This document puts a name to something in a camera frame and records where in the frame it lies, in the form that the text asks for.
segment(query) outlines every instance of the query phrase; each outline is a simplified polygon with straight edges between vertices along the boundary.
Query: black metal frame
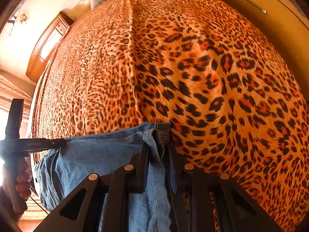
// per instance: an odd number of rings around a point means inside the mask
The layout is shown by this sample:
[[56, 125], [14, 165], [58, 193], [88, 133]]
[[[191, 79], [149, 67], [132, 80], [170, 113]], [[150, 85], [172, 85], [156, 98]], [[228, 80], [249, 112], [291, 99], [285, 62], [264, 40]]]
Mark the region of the black metal frame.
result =
[[[165, 149], [169, 182], [174, 193], [189, 193], [189, 232], [215, 232], [215, 204], [221, 232], [279, 232], [282, 229], [231, 177], [186, 169], [186, 157], [170, 143]], [[149, 147], [131, 157], [133, 169], [122, 166], [113, 174], [90, 174], [34, 230], [34, 232], [97, 232], [106, 193], [102, 232], [128, 231], [128, 193], [143, 193], [147, 184]], [[177, 231], [171, 226], [166, 231]]]

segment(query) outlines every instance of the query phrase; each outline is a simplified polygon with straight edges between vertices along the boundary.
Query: jeans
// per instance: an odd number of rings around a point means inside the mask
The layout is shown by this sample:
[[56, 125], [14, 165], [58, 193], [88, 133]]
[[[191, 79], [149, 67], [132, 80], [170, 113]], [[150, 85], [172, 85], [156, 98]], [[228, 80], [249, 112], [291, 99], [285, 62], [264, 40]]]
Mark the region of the jeans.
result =
[[[145, 122], [130, 129], [66, 140], [65, 147], [51, 150], [35, 168], [41, 202], [47, 210], [52, 211], [90, 173], [106, 175], [128, 164], [146, 142], [150, 148], [147, 185], [143, 194], [129, 194], [129, 231], [169, 231], [172, 219], [178, 231], [187, 230], [182, 196], [172, 195], [165, 185], [161, 159], [169, 141], [168, 123]], [[175, 208], [181, 209], [177, 214], [182, 217], [176, 218]]]

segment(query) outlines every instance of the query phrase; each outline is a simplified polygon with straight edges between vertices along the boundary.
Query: wall sconce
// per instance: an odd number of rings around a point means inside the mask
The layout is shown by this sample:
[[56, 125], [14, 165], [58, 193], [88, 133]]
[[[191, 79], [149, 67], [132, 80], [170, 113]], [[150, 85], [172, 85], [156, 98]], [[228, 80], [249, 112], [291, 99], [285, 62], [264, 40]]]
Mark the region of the wall sconce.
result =
[[27, 16], [25, 14], [20, 15], [18, 22], [21, 23], [27, 23]]

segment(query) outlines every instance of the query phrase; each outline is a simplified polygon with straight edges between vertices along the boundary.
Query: bed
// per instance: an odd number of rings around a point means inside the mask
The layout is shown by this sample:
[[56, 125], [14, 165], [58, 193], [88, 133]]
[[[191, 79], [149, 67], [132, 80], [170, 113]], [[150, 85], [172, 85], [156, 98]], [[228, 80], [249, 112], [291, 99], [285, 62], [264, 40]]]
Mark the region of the bed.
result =
[[284, 231], [308, 211], [301, 88], [260, 30], [220, 0], [105, 1], [56, 47], [31, 114], [33, 138], [169, 122], [179, 153], [229, 173]]

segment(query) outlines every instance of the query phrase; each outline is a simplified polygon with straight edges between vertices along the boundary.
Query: wooden nightstand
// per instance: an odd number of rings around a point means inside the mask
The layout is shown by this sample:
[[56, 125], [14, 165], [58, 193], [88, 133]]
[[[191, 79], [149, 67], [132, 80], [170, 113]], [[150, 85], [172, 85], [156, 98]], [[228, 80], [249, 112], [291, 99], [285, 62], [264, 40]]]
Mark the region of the wooden nightstand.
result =
[[55, 45], [61, 38], [65, 37], [73, 22], [70, 17], [61, 11], [45, 29], [29, 59], [26, 76], [31, 81], [38, 82], [53, 53]]

